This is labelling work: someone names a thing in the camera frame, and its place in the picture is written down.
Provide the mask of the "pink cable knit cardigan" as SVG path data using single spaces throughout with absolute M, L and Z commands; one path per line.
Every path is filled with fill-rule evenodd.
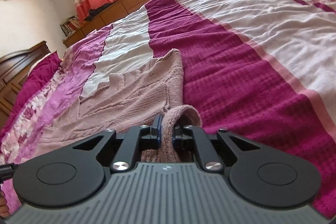
M 149 60 L 130 72 L 109 76 L 98 89 L 74 103 L 51 126 L 45 127 L 34 144 L 33 157 L 84 139 L 105 129 L 126 132 L 136 125 L 152 124 L 163 116 L 159 149 L 142 152 L 147 162 L 179 162 L 173 149 L 172 129 L 177 122 L 201 126 L 197 110 L 183 103 L 183 63 L 179 50 Z

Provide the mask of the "magenta velvet pillow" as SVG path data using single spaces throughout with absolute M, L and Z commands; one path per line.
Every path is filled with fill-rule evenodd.
M 60 63 L 61 59 L 57 52 L 50 53 L 48 56 L 42 58 L 42 60 L 30 71 L 26 82 L 17 95 L 17 99 L 9 118 L 1 128 L 1 137 L 11 129 L 20 114 L 23 113 L 23 117 L 30 120 L 37 112 L 35 107 L 28 107 L 28 110 L 25 110 L 25 107 L 33 96 L 41 91 L 49 80 L 52 79 L 59 69 Z

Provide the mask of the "dark wooden headboard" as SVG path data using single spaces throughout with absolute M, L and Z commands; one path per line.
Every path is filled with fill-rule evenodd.
M 16 51 L 1 57 L 1 128 L 9 118 L 18 93 L 26 81 L 33 64 L 50 53 L 46 41 L 42 41 L 28 50 Z

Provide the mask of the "pink and white striped bedspread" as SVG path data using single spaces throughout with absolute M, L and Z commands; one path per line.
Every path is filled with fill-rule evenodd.
M 319 170 L 314 208 L 335 216 L 335 0 L 150 0 L 70 46 L 1 137 L 1 163 L 34 144 L 76 99 L 170 50 L 181 53 L 183 103 L 209 133 L 226 127 Z

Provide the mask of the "stack of books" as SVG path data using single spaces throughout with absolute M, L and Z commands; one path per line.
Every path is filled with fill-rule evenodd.
M 64 35 L 69 37 L 81 28 L 81 23 L 77 16 L 71 16 L 60 24 L 60 28 Z

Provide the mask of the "black cloth on cabinet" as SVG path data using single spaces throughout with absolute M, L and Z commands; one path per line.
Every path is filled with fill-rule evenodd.
M 90 9 L 88 11 L 88 15 L 84 18 L 84 20 L 86 22 L 92 21 L 95 16 L 97 16 L 98 14 L 100 14 L 101 12 L 103 12 L 104 10 L 106 10 L 111 5 L 113 5 L 113 3 L 105 3 L 102 6 L 100 6 L 99 8 L 97 8 L 97 9 Z

